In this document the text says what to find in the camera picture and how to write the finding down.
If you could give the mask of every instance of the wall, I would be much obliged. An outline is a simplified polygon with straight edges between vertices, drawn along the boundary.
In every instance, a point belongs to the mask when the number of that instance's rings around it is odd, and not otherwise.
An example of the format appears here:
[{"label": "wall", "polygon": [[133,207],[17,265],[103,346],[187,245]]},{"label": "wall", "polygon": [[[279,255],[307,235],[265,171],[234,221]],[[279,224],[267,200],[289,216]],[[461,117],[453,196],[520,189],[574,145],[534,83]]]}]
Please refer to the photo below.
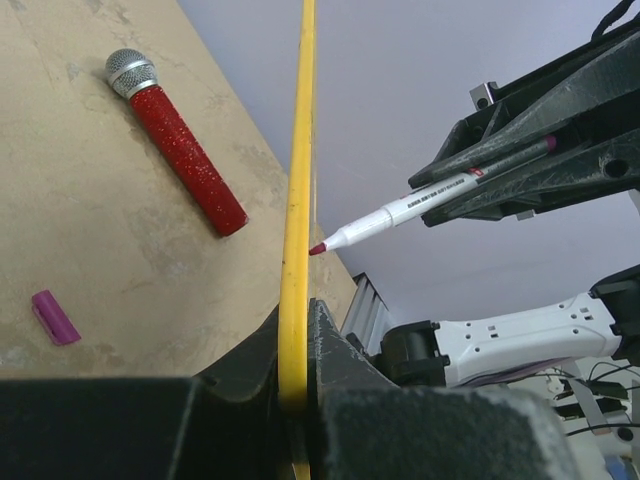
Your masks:
[{"label": "wall", "polygon": [[[301,2],[180,2],[277,158],[289,162]],[[585,43],[616,1],[318,2],[319,220],[326,232],[407,190],[468,91],[504,85]],[[640,221],[618,195],[499,223],[420,221],[340,256],[399,322],[534,308],[640,262]]]}]

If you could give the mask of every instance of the red marker tip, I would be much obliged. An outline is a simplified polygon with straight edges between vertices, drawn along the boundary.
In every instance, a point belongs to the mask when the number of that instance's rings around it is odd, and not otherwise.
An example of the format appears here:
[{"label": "red marker tip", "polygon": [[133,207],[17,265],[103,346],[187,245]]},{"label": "red marker tip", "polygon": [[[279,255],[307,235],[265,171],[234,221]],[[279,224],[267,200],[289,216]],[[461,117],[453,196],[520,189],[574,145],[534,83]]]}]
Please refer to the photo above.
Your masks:
[{"label": "red marker tip", "polygon": [[314,255],[318,255],[326,251],[327,251],[327,246],[324,243],[321,243],[313,247],[311,250],[309,250],[309,256],[313,257]]}]

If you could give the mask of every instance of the microphone head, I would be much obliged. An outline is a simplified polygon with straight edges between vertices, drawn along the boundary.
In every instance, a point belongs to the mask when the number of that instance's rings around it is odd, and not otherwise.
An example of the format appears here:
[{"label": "microphone head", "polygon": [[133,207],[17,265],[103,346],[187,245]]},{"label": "microphone head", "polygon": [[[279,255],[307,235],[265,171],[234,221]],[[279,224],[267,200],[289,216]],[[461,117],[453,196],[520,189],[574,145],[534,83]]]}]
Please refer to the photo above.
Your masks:
[{"label": "microphone head", "polygon": [[151,60],[131,48],[122,48],[109,55],[105,68],[111,88],[126,99],[158,84],[156,67]]}]

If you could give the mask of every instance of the beige tabletop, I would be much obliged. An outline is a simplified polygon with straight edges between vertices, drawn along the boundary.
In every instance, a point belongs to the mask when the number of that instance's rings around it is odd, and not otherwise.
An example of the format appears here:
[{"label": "beige tabletop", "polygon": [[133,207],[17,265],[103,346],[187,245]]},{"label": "beige tabletop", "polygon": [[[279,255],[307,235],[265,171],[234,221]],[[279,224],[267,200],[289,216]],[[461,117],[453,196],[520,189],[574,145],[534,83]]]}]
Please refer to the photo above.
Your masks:
[{"label": "beige tabletop", "polygon": [[[285,174],[174,0],[0,8],[0,376],[197,372],[278,302]],[[156,64],[250,216],[238,233],[215,237],[105,83],[122,47]],[[318,298],[340,322],[355,286],[319,258]],[[79,342],[48,339],[30,309],[44,289]]]}]

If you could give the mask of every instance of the purple marker cap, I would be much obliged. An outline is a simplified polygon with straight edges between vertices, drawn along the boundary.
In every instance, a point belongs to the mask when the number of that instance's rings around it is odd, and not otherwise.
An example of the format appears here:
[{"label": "purple marker cap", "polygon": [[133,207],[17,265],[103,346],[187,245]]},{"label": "purple marker cap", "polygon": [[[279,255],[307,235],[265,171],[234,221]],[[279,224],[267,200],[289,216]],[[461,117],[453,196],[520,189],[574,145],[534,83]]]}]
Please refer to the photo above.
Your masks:
[{"label": "purple marker cap", "polygon": [[49,290],[36,293],[31,297],[31,302],[33,313],[36,314],[54,344],[68,345],[80,340],[80,334]]}]

